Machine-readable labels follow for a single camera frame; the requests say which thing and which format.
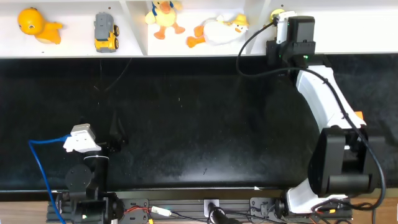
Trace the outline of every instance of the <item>yellow hat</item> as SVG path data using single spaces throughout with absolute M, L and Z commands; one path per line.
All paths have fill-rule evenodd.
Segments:
M 237 25 L 240 26 L 248 26 L 248 20 L 246 19 L 246 16 L 244 14 L 239 14 L 238 16 L 236 16 L 235 20 L 232 21 L 232 23 L 235 23 Z

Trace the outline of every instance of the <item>white duck plush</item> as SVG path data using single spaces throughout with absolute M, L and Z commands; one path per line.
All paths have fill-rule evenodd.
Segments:
M 228 44 L 242 37 L 248 27 L 249 23 L 243 14 L 236 16 L 232 22 L 225 22 L 223 16 L 207 19 L 203 25 L 194 29 L 195 37 L 188 37 L 187 45 L 193 48 L 200 43 L 213 46 Z

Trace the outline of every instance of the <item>toy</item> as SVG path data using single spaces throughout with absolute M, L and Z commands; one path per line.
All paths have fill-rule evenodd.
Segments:
M 204 42 L 214 46 L 228 44 L 242 37 L 248 30 L 248 26 L 246 16 L 243 14 L 239 14 L 232 22 L 225 22 L 223 16 L 208 19 L 202 26 L 194 29 L 196 38 L 188 37 L 187 45 L 193 48 Z
M 185 28 L 178 26 L 175 22 L 177 20 L 176 10 L 182 10 L 180 2 L 172 1 L 152 1 L 152 11 L 145 17 L 145 22 L 149 25 L 156 22 L 160 26 L 160 31 L 156 32 L 154 36 L 159 40 L 165 39 L 165 31 L 168 27 L 174 27 L 176 34 L 182 34 Z
M 95 15 L 94 38 L 97 52 L 112 53 L 119 48 L 119 27 L 114 24 L 113 17 L 105 12 Z
M 23 33 L 34 35 L 41 43 L 59 44 L 61 42 L 58 30 L 62 29 L 62 24 L 47 22 L 41 13 L 33 7 L 22 10 L 18 15 L 18 24 Z

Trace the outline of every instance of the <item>blue cable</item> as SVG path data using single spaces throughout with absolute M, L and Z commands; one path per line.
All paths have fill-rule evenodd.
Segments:
M 51 194 L 51 189 L 50 189 L 49 182 L 47 180 L 47 176 L 45 175 L 45 172 L 43 170 L 42 164 L 40 163 L 39 158 L 37 157 L 37 154 L 36 154 L 32 144 L 48 144 L 48 143 L 53 143 L 53 142 L 65 142 L 68 137 L 70 137 L 70 135 L 66 135 L 64 137 L 57 138 L 57 139 L 43 140 L 43 141 L 28 140 L 28 144 L 29 144 L 30 150 L 32 151 L 33 156 L 36 159 L 37 165 L 39 165 L 40 171 L 42 171 L 44 183 L 45 183 L 45 186 L 47 187 L 47 191 L 49 192 L 50 200 L 51 200 L 52 206 L 54 207 L 55 214 L 57 214 L 57 216 L 60 219 L 62 224 L 66 224 L 65 220 L 62 218 L 60 212 L 57 209 L 57 206 L 55 205 L 55 201 L 54 201 L 54 198 L 52 197 L 52 194 Z

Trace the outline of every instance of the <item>black tabletop surface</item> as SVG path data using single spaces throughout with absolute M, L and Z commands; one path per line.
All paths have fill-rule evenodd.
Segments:
M 263 57 L 242 69 L 260 72 Z M 368 128 L 386 135 L 377 151 L 388 186 L 398 185 L 398 56 L 333 55 L 336 80 Z M 128 146 L 110 157 L 108 190 L 293 187 L 307 177 L 318 128 L 285 76 L 248 80 L 235 58 L 0 60 L 0 191 L 44 190 L 28 139 L 68 134 L 81 118 L 119 111 Z M 107 130 L 95 129 L 96 132 Z M 82 162 L 62 143 L 35 145 L 53 189 Z

